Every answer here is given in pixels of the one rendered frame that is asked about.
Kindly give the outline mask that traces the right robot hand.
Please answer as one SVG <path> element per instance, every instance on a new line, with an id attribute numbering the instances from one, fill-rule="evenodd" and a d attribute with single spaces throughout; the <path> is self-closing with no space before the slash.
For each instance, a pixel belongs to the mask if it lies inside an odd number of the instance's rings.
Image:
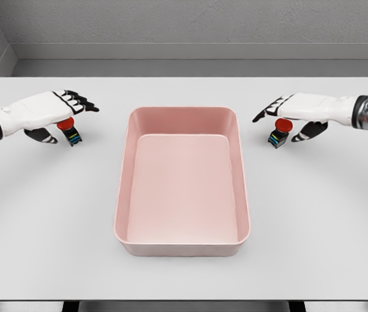
<path id="1" fill-rule="evenodd" d="M 303 120 L 306 122 L 305 126 L 292 137 L 291 142 L 310 140 L 328 128 L 328 122 L 323 120 L 323 106 L 328 103 L 328 100 L 327 96 L 305 93 L 281 96 L 261 110 L 252 122 L 256 123 L 266 116 Z"/>

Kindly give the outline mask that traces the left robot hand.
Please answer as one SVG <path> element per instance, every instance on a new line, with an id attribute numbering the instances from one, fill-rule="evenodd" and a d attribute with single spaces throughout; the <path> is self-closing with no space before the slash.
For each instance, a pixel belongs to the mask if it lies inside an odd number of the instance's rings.
<path id="1" fill-rule="evenodd" d="M 98 112 L 87 98 L 72 90 L 49 91 L 20 101 L 20 128 L 39 142 L 56 144 L 58 140 L 46 129 L 81 112 Z"/>

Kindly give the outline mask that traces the pink rectangular basket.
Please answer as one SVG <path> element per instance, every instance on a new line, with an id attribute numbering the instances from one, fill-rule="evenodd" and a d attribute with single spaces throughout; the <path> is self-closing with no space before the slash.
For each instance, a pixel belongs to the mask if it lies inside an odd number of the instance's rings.
<path id="1" fill-rule="evenodd" d="M 127 123 L 114 234 L 135 256 L 226 257 L 250 234 L 236 114 L 139 107 Z"/>

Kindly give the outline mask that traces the red button industrial switch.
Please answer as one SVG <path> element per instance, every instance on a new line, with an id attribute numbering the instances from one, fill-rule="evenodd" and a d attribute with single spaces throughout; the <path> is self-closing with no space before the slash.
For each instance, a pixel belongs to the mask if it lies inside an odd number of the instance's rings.
<path id="1" fill-rule="evenodd" d="M 57 123 L 56 126 L 62 131 L 71 147 L 82 141 L 78 130 L 74 127 L 74 119 L 72 117 Z"/>
<path id="2" fill-rule="evenodd" d="M 289 133 L 293 129 L 293 123 L 291 120 L 285 118 L 278 118 L 274 123 L 275 129 L 270 133 L 268 137 L 268 143 L 270 143 L 275 149 L 284 145 Z"/>

